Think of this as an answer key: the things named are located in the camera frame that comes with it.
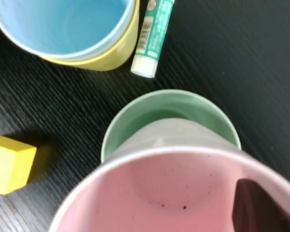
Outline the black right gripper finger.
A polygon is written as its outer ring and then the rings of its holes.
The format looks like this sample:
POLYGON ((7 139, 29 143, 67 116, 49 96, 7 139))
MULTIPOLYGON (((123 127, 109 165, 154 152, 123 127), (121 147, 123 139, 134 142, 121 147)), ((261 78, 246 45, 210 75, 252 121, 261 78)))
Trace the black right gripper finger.
POLYGON ((261 185, 246 178, 236 183, 232 222, 236 232, 290 232, 290 214, 261 185))

